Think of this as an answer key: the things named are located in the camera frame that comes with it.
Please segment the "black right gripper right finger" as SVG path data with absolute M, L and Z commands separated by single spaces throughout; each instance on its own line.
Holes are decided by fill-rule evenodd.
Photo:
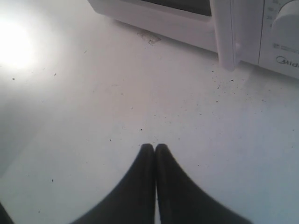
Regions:
M 157 197 L 163 224 L 249 224 L 214 200 L 177 163 L 166 144 L 155 150 Z

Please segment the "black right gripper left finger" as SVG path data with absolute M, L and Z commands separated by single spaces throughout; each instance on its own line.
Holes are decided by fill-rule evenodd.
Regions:
M 131 167 L 115 188 L 74 224 L 153 224 L 155 222 L 155 151 L 141 145 Z

